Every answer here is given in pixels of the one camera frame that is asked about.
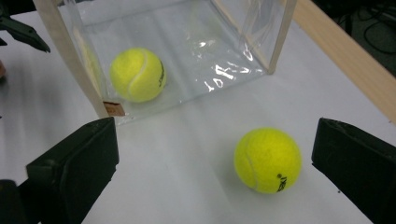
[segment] tennis ball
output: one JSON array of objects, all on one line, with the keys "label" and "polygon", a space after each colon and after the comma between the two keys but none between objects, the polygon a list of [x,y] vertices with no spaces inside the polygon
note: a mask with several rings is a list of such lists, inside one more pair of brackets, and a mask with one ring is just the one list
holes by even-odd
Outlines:
[{"label": "tennis ball", "polygon": [[124,99],[141,103],[154,99],[163,90],[166,73],[161,60],[148,49],[127,49],[110,65],[114,90]]},{"label": "tennis ball", "polygon": [[233,165],[239,178],[260,193],[277,193],[297,180],[300,149],[286,133],[261,128],[245,134],[236,146]]}]

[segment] white surface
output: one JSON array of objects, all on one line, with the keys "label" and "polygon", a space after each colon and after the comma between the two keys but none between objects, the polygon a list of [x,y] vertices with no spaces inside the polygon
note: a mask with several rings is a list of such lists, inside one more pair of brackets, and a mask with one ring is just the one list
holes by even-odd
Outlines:
[{"label": "white surface", "polygon": [[[0,48],[0,178],[25,178],[24,165],[61,141],[94,111],[35,13],[46,54],[14,41]],[[338,119],[393,145],[396,128],[294,23],[276,73],[120,126],[120,164],[84,223],[371,223],[310,156],[318,119]],[[233,148],[247,131],[273,126],[299,144],[294,187],[276,195],[246,188]]]}]

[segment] small sticker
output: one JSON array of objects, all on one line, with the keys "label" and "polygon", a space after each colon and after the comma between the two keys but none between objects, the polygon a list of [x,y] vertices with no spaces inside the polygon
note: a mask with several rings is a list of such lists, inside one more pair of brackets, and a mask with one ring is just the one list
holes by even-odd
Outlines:
[{"label": "small sticker", "polygon": [[121,104],[111,103],[111,102],[103,102],[103,104],[105,105],[107,114],[109,116],[118,116],[118,117],[125,116],[125,111],[123,110]]},{"label": "small sticker", "polygon": [[161,77],[160,77],[160,80],[159,80],[159,82],[160,82],[160,86],[159,87],[161,87],[163,85],[163,78],[165,77],[165,70],[163,69],[163,63],[162,62],[160,62],[160,63],[161,63],[162,71],[161,71]]}]

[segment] transparent plastic bag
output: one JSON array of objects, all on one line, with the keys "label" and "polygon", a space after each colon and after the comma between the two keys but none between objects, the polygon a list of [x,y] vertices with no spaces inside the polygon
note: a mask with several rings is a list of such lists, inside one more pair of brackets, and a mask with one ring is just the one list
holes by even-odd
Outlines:
[{"label": "transparent plastic bag", "polygon": [[[35,4],[57,48],[72,73],[91,82],[79,84],[98,114],[106,115],[96,108],[106,102],[118,123],[273,73],[295,6],[295,0],[49,1]],[[58,27],[50,19],[56,16]],[[114,58],[130,48],[153,51],[166,70],[162,93],[146,103],[122,99],[109,79]]]}]

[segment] wooden strip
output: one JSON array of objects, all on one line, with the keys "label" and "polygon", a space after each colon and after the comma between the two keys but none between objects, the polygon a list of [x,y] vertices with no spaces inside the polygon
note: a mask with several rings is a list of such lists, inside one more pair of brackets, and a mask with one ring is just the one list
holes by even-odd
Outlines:
[{"label": "wooden strip", "polygon": [[396,78],[309,0],[299,0],[294,20],[355,85],[396,124]]},{"label": "wooden strip", "polygon": [[78,54],[70,38],[61,13],[56,7],[56,0],[34,0],[35,8],[39,12],[41,20],[47,27],[47,31],[64,59],[70,72],[76,79],[78,85],[90,100],[99,118],[108,117],[102,101],[102,97],[93,86],[84,66],[78,58]]},{"label": "wooden strip", "polygon": [[285,43],[286,35],[288,34],[293,12],[296,7],[296,2],[296,0],[287,0],[286,3],[284,1],[281,2],[282,4],[284,4],[283,6],[285,6],[285,14],[283,15],[282,24],[280,25],[279,34],[274,47],[274,53],[271,57],[270,65],[268,68],[269,74],[273,74],[276,70],[276,63],[279,59],[280,51],[282,50],[283,44]]}]

